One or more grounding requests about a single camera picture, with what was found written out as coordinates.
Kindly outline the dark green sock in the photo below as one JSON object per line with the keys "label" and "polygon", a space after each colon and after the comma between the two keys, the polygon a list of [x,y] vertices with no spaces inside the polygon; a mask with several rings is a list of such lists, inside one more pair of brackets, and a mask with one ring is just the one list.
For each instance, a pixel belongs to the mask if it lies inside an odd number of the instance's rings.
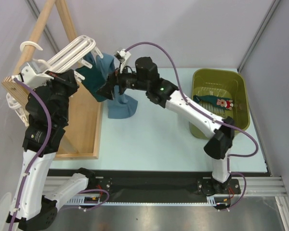
{"label": "dark green sock", "polygon": [[105,84],[105,79],[101,71],[97,68],[93,55],[88,53],[83,57],[83,59],[92,64],[92,68],[82,66],[76,69],[76,72],[85,77],[85,79],[81,81],[83,86],[97,100],[97,102],[107,100],[106,97],[100,96],[96,93],[97,90]]}

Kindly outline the blue sock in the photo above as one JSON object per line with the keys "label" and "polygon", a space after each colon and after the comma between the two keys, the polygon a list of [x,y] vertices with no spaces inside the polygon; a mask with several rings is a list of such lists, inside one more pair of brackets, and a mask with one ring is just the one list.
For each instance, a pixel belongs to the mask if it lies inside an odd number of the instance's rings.
{"label": "blue sock", "polygon": [[[114,56],[103,53],[103,58],[96,56],[96,67],[106,80],[109,74],[115,71]],[[133,116],[137,110],[138,101],[127,94],[119,94],[118,86],[114,89],[114,99],[108,100],[106,97],[94,92],[94,96],[98,102],[107,100],[108,118],[110,119],[126,119]]]}

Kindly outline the white plastic clip hanger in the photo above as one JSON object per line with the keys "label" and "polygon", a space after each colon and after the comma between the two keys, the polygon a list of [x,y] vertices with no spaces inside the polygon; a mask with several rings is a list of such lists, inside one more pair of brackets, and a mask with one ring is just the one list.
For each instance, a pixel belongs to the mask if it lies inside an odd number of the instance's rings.
{"label": "white plastic clip hanger", "polygon": [[[40,45],[33,41],[24,41],[20,45],[20,51],[22,52],[26,46],[33,46],[40,51],[43,50]],[[41,68],[39,67],[41,72],[46,73],[47,71],[53,71],[56,73],[63,73],[70,69],[75,63],[80,63],[88,68],[92,68],[92,64],[89,64],[83,59],[83,57],[90,52],[93,52],[100,56],[100,58],[103,58],[103,54],[96,46],[95,40],[88,36],[82,35],[75,38],[50,60],[45,61],[43,59],[33,59],[32,61],[36,62],[37,65],[38,63],[43,64]],[[10,93],[6,94],[6,100],[8,106],[16,112],[24,125],[28,127],[28,116],[25,113],[24,107],[22,107],[19,101],[16,100]]]}

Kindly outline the green sock with reindeer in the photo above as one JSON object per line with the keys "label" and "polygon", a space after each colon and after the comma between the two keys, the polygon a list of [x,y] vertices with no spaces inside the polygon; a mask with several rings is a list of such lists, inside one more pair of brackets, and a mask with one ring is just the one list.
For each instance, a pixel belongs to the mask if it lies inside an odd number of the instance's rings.
{"label": "green sock with reindeer", "polygon": [[194,95],[193,101],[195,101],[196,103],[200,102],[209,103],[214,107],[222,108],[224,110],[232,110],[232,108],[234,107],[234,102],[232,99],[213,95],[204,95],[204,96]]}

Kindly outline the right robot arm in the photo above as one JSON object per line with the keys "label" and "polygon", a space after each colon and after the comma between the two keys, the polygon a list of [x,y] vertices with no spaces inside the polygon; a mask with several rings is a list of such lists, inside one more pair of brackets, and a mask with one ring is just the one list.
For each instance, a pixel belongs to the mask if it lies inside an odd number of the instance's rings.
{"label": "right robot arm", "polygon": [[97,94],[113,100],[116,93],[122,95],[126,89],[142,90],[152,103],[184,116],[208,138],[204,152],[212,158],[211,185],[216,193],[224,193],[229,189],[231,180],[227,155],[235,136],[231,128],[234,120],[211,114],[181,93],[175,84],[160,77],[158,67],[150,57],[138,58],[135,68],[131,72],[123,66],[117,68],[108,75]]}

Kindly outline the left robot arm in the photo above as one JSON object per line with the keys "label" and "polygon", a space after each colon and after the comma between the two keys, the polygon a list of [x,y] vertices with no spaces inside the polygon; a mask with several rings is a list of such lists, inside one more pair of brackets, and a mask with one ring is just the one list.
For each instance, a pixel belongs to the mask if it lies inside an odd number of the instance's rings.
{"label": "left robot arm", "polygon": [[95,173],[80,168],[66,183],[43,194],[50,165],[68,126],[69,98],[79,88],[73,70],[46,71],[46,75],[50,77],[46,84],[34,89],[16,81],[29,91],[26,104],[29,126],[22,145],[21,176],[6,222],[17,223],[22,231],[47,229],[69,199],[81,191],[90,193],[96,188]]}

